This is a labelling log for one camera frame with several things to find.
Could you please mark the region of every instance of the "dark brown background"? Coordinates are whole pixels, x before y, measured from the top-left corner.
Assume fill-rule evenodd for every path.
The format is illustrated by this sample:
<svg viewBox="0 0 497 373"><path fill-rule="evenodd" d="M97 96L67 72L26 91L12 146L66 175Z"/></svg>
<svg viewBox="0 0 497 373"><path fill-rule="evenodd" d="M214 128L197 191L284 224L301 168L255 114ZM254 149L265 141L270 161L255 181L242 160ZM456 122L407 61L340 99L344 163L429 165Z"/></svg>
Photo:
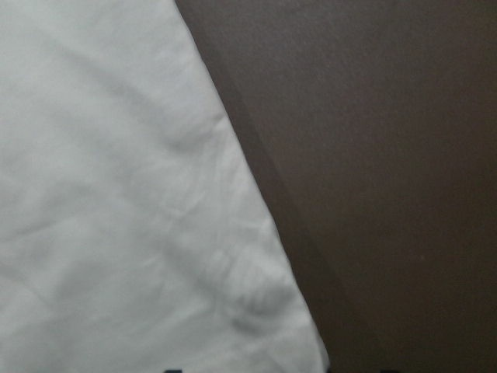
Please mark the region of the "dark brown background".
<svg viewBox="0 0 497 373"><path fill-rule="evenodd" d="M496 2L177 2L333 371L497 371Z"/></svg>

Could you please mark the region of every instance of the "white cloth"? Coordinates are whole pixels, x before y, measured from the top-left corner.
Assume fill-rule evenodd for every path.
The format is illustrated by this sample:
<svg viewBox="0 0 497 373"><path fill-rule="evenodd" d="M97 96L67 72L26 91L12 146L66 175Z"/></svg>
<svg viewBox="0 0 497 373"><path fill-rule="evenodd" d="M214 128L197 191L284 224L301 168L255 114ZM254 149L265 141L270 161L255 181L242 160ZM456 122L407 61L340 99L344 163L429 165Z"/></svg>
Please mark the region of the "white cloth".
<svg viewBox="0 0 497 373"><path fill-rule="evenodd" d="M325 370L172 0L0 0L0 219L0 372Z"/></svg>

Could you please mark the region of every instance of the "brown surface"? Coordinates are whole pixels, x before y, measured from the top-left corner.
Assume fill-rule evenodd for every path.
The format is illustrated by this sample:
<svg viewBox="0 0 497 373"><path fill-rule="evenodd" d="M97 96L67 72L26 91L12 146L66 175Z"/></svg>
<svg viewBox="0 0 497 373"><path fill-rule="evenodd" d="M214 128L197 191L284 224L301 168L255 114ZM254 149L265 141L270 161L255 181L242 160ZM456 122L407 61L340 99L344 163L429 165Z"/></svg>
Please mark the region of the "brown surface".
<svg viewBox="0 0 497 373"><path fill-rule="evenodd" d="M334 371L497 371L495 2L178 3Z"/></svg>

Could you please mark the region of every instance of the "white fabric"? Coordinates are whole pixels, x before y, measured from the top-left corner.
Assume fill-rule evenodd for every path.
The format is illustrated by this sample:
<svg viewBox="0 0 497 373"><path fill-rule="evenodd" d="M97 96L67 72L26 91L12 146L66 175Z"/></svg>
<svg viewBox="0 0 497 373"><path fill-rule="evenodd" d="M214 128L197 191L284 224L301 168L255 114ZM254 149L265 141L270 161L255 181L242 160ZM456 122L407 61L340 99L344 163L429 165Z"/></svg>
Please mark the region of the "white fabric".
<svg viewBox="0 0 497 373"><path fill-rule="evenodd" d="M325 370L171 0L0 0L0 219L0 372Z"/></svg>

